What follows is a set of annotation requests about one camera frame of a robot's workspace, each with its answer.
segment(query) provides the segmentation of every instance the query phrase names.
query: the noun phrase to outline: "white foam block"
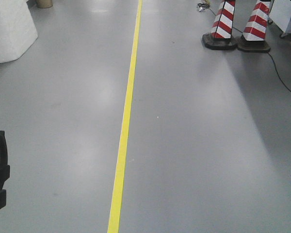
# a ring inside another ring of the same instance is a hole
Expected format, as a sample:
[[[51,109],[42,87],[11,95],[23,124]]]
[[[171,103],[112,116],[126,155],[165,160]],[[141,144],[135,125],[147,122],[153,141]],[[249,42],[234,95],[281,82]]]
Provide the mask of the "white foam block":
[[[0,63],[18,59],[38,34],[24,0],[0,0]]]

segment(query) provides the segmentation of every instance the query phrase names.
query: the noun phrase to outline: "yellow floor line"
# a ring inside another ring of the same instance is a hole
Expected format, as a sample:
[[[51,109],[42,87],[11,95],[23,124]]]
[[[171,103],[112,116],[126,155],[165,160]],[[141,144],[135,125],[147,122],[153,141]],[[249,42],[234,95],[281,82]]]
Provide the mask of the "yellow floor line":
[[[137,61],[141,8],[142,8],[142,0],[139,0],[134,40],[133,40],[132,52],[131,52],[129,78],[128,78],[128,85],[127,85],[126,99],[125,99],[125,106],[124,106],[124,115],[123,115],[123,122],[122,122],[122,131],[121,131],[120,144],[119,144],[119,149],[118,149],[118,156],[117,156],[117,163],[116,163],[116,170],[115,170],[115,180],[114,180],[114,188],[113,188],[112,203],[111,203],[111,210],[110,210],[108,233],[118,233],[119,227],[120,227],[122,197],[123,197],[123,188],[124,188],[124,176],[125,176],[125,167],[126,167],[127,143],[128,143],[128,136],[129,136],[131,103],[132,103],[132,94],[133,94],[133,88],[134,88],[135,69],[136,69],[136,61]]]

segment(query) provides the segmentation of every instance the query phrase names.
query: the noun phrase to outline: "cardboard tube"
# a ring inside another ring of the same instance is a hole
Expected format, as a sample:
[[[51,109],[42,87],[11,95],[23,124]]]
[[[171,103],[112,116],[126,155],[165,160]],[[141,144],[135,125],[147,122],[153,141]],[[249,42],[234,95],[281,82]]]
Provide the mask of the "cardboard tube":
[[[50,8],[53,6],[53,0],[36,0],[36,2],[39,8]]]

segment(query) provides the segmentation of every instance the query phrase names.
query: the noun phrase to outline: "red stripe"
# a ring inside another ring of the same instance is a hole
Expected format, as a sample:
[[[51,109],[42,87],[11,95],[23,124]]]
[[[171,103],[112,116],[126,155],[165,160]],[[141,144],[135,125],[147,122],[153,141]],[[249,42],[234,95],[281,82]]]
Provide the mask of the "red stripe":
[[[265,5],[264,3],[260,2],[258,3],[255,8],[254,8],[254,11],[257,10],[257,9],[260,9],[261,11],[263,11],[264,13],[266,13],[268,15],[270,9],[268,8],[267,5]]]
[[[248,28],[245,28],[244,29],[244,33],[250,33],[250,34],[253,34],[257,37],[260,37],[261,39],[265,39],[265,36],[266,36],[266,33],[264,32],[261,32],[255,28],[251,28],[251,27],[248,27]]]
[[[248,22],[257,22],[258,24],[267,27],[267,21],[258,15],[251,16]]]
[[[229,27],[229,26],[227,26],[225,23],[223,23],[223,22],[220,22],[219,24],[218,24],[218,26],[220,27],[220,28],[222,28],[224,31],[226,31],[227,33],[232,33],[232,29]]]
[[[235,7],[235,0],[227,1],[229,4]]]
[[[232,21],[233,21],[233,19],[234,19],[234,15],[231,14],[230,12],[228,12],[226,9],[220,9],[220,10],[218,11],[218,14],[217,14],[217,15],[221,15],[221,14],[225,15],[227,18],[229,18],[229,19],[232,20]]]
[[[220,27],[224,31],[226,31],[227,33],[232,34],[232,29],[229,26],[227,26],[225,23],[221,22],[221,21],[216,21],[213,24],[213,28],[215,28],[215,27]]]
[[[212,35],[213,38],[216,38],[216,39],[224,39],[224,37],[221,36],[221,35],[218,34],[218,33],[211,33],[211,35]]]

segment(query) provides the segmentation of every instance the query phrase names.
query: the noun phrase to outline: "white stripe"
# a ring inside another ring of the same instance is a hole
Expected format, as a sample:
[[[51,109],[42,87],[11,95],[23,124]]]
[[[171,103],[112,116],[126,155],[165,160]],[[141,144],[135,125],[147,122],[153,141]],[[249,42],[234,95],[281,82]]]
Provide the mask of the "white stripe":
[[[232,6],[228,1],[226,2],[224,9],[226,9],[231,14],[234,14],[235,7]]]
[[[255,28],[263,33],[266,32],[266,27],[260,25],[259,23],[257,22],[248,22],[247,25],[246,25],[246,28]]]
[[[229,19],[228,17],[226,17],[225,15],[222,15],[220,21],[223,22],[224,24],[226,24],[227,26],[229,26],[230,28],[232,28],[232,26],[233,26],[233,21],[230,20],[230,19]]]
[[[218,27],[217,33],[223,36],[224,39],[230,39],[231,34],[224,31],[222,28]]]
[[[247,41],[264,41],[264,39],[262,39],[258,36],[255,36],[251,33],[243,33],[243,36]]]
[[[265,20],[268,19],[268,15],[266,13],[264,13],[263,11],[261,11],[260,9],[256,9],[252,12],[251,16],[259,16]]]

